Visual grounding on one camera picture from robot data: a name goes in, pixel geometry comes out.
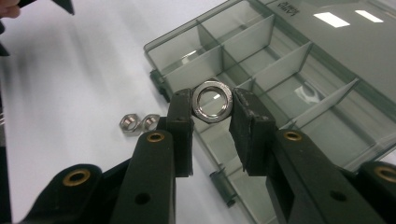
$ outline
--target white table surface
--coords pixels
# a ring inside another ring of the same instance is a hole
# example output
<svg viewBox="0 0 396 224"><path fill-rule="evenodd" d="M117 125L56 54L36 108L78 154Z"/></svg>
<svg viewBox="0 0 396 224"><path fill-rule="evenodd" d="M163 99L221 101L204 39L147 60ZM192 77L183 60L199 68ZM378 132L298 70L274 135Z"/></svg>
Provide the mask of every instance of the white table surface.
<svg viewBox="0 0 396 224"><path fill-rule="evenodd" d="M103 171L131 157L137 137L119 127L128 113L166 115L149 79L143 47L224 0L74 0L71 16L37 1L7 27L0 58L14 222L62 169ZM208 175L215 170L193 145L194 176L177 180L177 223L246 223L228 209Z"/></svg>

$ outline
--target small hex nut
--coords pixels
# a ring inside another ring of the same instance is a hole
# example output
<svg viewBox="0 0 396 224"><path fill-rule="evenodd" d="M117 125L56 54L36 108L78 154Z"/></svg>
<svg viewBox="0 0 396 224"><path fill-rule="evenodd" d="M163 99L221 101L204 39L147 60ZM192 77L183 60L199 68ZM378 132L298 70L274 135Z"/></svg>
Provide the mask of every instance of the small hex nut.
<svg viewBox="0 0 396 224"><path fill-rule="evenodd" d="M138 136L142 132L140 118L136 114L127 114L120 121L122 131L130 136Z"/></svg>
<svg viewBox="0 0 396 224"><path fill-rule="evenodd" d="M142 120L143 133L153 131L157 128L158 121L160 121L160 115L149 114Z"/></svg>

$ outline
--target plastic storage compartment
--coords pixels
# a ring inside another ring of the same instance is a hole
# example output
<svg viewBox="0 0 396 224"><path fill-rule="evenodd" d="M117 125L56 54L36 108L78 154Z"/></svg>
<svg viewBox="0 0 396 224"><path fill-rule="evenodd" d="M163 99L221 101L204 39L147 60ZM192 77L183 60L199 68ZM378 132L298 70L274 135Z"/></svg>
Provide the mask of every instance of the plastic storage compartment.
<svg viewBox="0 0 396 224"><path fill-rule="evenodd" d="M305 132L339 166L356 170L396 144L396 105L359 75L279 20L272 1L227 1L145 46L151 78L165 98L210 78L253 91L278 128ZM204 111L222 99L209 94ZM276 223L264 177L249 177L228 132L230 119L195 121L195 133L252 222Z"/></svg>

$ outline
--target hex nut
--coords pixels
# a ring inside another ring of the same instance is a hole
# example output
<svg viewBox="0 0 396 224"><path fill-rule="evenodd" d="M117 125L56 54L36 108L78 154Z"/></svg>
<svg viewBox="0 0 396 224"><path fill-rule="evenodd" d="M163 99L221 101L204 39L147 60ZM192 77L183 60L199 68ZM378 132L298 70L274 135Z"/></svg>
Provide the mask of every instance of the hex nut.
<svg viewBox="0 0 396 224"><path fill-rule="evenodd" d="M158 121L160 121L160 115L149 114L142 120L143 133L153 131L157 128Z"/></svg>
<svg viewBox="0 0 396 224"><path fill-rule="evenodd" d="M208 115L200 105L201 96L206 92L216 92L224 100L221 110L214 115ZM230 117L233 110L233 94L230 88L222 82L217 80L208 80L198 86L192 94L192 111L195 116L206 123L217 123Z"/></svg>
<svg viewBox="0 0 396 224"><path fill-rule="evenodd" d="M129 136L138 136L142 132L140 118L136 114L127 114L120 121L122 131Z"/></svg>

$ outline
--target brass insert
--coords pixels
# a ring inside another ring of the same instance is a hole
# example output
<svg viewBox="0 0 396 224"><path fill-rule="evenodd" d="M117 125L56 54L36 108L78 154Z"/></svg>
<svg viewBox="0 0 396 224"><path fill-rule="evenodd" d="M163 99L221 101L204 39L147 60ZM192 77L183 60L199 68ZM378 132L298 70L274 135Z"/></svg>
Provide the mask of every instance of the brass insert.
<svg viewBox="0 0 396 224"><path fill-rule="evenodd" d="M148 136L149 142L161 142L165 138L165 135L161 133L152 133Z"/></svg>
<svg viewBox="0 0 396 224"><path fill-rule="evenodd" d="M396 183L396 171L386 166L378 166L374 169L375 174L379 177L388 180L389 182Z"/></svg>
<svg viewBox="0 0 396 224"><path fill-rule="evenodd" d="M303 137L296 132L285 132L284 133L285 138L289 139L290 141L301 141L303 139Z"/></svg>
<svg viewBox="0 0 396 224"><path fill-rule="evenodd" d="M91 176L91 172L87 169L77 169L64 177L64 185L67 187L75 187L83 184Z"/></svg>

